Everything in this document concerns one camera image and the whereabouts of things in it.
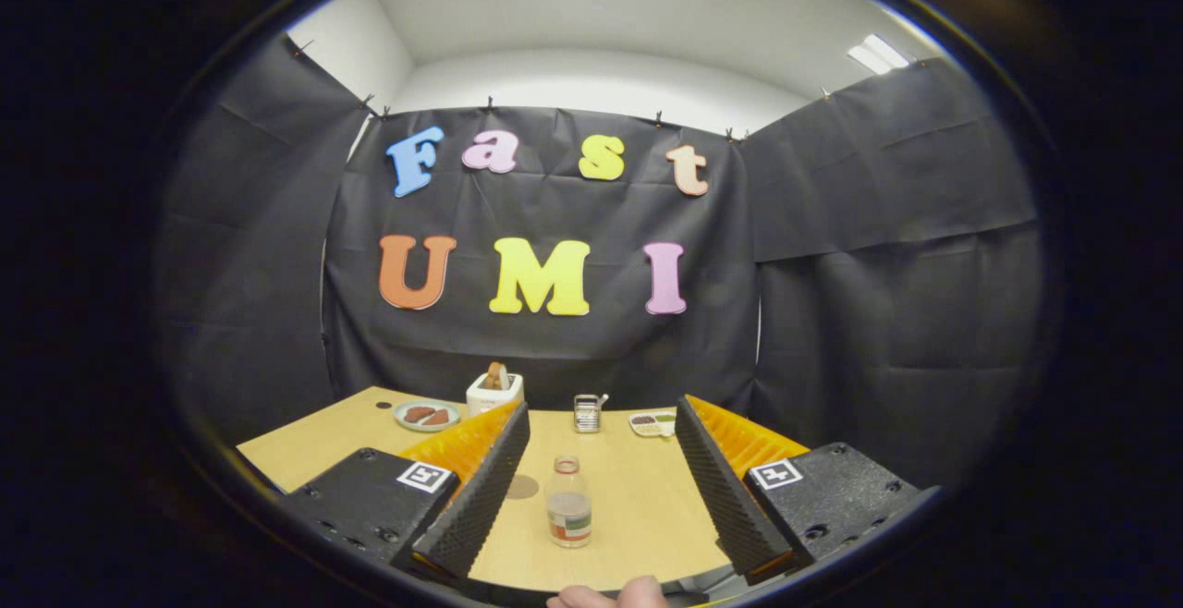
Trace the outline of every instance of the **small tray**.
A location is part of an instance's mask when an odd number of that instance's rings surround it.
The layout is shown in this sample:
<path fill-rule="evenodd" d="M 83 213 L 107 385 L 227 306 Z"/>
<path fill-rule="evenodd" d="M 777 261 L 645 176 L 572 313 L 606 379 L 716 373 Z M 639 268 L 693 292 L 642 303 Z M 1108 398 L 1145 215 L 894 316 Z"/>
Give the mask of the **small tray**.
<path fill-rule="evenodd" d="M 674 422 L 673 412 L 638 412 L 628 418 L 633 432 L 642 438 L 668 438 L 673 435 Z"/>
<path fill-rule="evenodd" d="M 422 423 L 411 423 L 409 421 L 403 421 L 402 415 L 407 413 L 411 407 L 431 407 L 432 409 L 444 409 L 447 410 L 447 422 L 439 423 L 435 426 L 424 426 Z M 437 431 L 442 431 L 448 426 L 454 426 L 460 421 L 460 410 L 457 409 L 454 405 L 447 402 L 440 402 L 438 400 L 415 400 L 412 402 L 405 402 L 399 407 L 394 407 L 394 420 L 399 422 L 400 426 L 407 428 L 408 431 L 415 431 L 419 433 L 434 433 Z"/>

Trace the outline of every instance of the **table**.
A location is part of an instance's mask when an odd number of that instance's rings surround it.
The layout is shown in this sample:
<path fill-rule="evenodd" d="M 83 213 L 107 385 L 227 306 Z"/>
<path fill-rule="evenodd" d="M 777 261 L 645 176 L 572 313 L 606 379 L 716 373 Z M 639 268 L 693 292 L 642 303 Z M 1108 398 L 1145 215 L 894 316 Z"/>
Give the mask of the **table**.
<path fill-rule="evenodd" d="M 393 407 L 377 407 L 421 397 L 371 387 L 238 449 L 292 491 L 361 447 L 397 454 L 425 439 L 397 425 Z M 467 416 L 467 407 L 455 405 Z M 729 564 L 678 440 L 638 436 L 628 426 L 635 412 L 603 412 L 600 433 L 580 434 L 570 410 L 531 409 L 518 476 L 536 480 L 538 491 L 505 499 L 470 577 L 542 591 L 570 584 L 616 590 L 639 575 L 668 582 Z M 547 531 L 543 490 L 555 457 L 564 454 L 578 457 L 592 498 L 592 543 L 578 549 L 555 545 Z"/>

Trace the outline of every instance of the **ceiling light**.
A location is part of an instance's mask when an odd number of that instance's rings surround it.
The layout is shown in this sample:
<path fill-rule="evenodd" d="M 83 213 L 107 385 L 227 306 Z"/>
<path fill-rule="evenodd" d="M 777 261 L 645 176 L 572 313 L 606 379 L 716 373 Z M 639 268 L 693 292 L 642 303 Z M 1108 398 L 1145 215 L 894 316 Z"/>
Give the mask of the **ceiling light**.
<path fill-rule="evenodd" d="M 855 45 L 846 56 L 860 62 L 865 67 L 874 73 L 888 73 L 891 70 L 907 67 L 907 59 L 903 53 L 884 43 L 883 37 L 867 35 L 862 44 Z"/>
<path fill-rule="evenodd" d="M 883 37 L 867 35 L 867 39 L 862 40 L 862 45 L 866 48 L 871 48 L 872 52 L 879 53 L 879 57 L 887 62 L 887 65 L 892 67 L 907 67 L 907 59 L 900 56 L 900 52 L 897 52 L 896 48 L 891 48 L 891 44 L 884 43 Z"/>
<path fill-rule="evenodd" d="M 846 52 L 846 56 L 852 57 L 852 59 L 854 60 L 861 62 L 861 64 L 865 65 L 865 67 L 870 69 L 871 72 L 874 73 L 888 73 L 892 70 L 891 65 L 887 65 L 887 62 L 874 56 L 874 53 L 871 52 L 871 48 L 864 48 L 861 44 L 856 45 L 856 47 L 854 48 L 851 48 L 849 52 Z"/>

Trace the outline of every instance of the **black curtain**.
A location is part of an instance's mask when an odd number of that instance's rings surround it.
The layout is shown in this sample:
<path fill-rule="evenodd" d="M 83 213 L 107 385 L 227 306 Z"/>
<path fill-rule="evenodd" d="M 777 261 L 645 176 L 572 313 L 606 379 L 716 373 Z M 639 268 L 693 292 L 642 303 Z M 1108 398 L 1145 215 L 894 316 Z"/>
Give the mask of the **black curtain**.
<path fill-rule="evenodd" d="M 431 182 L 405 196 L 387 149 L 439 128 Z M 513 132 L 509 173 L 465 167 L 478 132 Z M 581 175 L 594 135 L 625 145 L 619 179 Z M 668 150 L 693 145 L 706 159 L 692 196 L 675 186 Z M 726 137 L 603 112 L 550 108 L 406 112 L 371 121 L 350 159 L 329 226 L 325 328 L 343 393 L 368 386 L 464 401 L 489 367 L 525 379 L 531 407 L 568 409 L 575 394 L 610 394 L 612 407 L 668 407 L 693 393 L 745 410 L 756 352 L 756 266 L 748 182 Z M 379 292 L 388 234 L 408 234 L 406 284 L 425 283 L 432 234 L 455 238 L 444 292 L 424 310 L 394 308 Z M 494 241 L 525 239 L 544 264 L 558 241 L 587 242 L 582 317 L 490 310 L 502 267 Z M 679 242 L 680 315 L 651 315 L 646 242 Z"/>
<path fill-rule="evenodd" d="M 334 401 L 321 251 L 367 111 L 286 37 L 228 78 L 177 149 L 156 238 L 161 363 L 239 444 Z"/>
<path fill-rule="evenodd" d="M 1022 159 L 970 78 L 867 78 L 744 145 L 761 283 L 751 418 L 956 481 L 1032 383 L 1045 264 Z"/>

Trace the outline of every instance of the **ceiling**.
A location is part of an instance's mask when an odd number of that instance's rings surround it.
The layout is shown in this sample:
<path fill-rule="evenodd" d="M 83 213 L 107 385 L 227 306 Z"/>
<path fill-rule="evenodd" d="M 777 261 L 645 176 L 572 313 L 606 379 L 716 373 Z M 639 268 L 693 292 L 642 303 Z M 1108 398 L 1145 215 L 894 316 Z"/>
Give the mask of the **ceiling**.
<path fill-rule="evenodd" d="M 875 32 L 943 56 L 867 0 L 379 0 L 416 64 L 506 48 L 612 48 L 731 70 L 802 97 L 870 77 L 846 51 Z"/>

